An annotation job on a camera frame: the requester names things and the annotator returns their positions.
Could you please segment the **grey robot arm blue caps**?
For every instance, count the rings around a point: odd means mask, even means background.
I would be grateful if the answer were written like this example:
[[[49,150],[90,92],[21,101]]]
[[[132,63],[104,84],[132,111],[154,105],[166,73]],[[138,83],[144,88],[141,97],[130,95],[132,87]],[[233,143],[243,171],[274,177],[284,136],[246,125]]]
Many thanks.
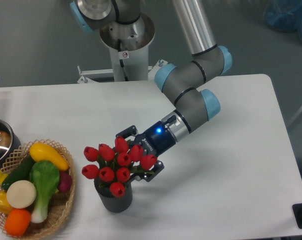
[[[221,105],[210,90],[199,87],[225,73],[233,63],[229,50],[217,45],[199,0],[173,2],[192,61],[184,67],[159,62],[149,70],[149,45],[155,36],[152,20],[138,0],[74,0],[71,11],[85,32],[99,30],[108,47],[116,82],[152,78],[174,111],[138,133],[131,126],[119,135],[132,137],[144,153],[159,156],[210,121]]]

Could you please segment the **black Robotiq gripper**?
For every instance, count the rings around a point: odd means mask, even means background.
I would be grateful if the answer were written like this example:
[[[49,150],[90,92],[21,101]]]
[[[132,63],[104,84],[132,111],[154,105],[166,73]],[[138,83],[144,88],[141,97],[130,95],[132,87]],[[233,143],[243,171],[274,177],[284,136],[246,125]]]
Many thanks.
[[[142,147],[143,156],[154,155],[158,157],[176,144],[176,140],[174,139],[173,135],[162,121],[156,122],[141,134],[139,134],[135,125],[131,125],[117,133],[115,137],[122,137],[125,140],[131,140],[133,141],[134,145]],[[144,180],[146,182],[150,182],[164,168],[165,166],[163,162],[157,160],[156,164],[151,170],[148,172],[134,173],[130,177],[130,181],[139,182]]]

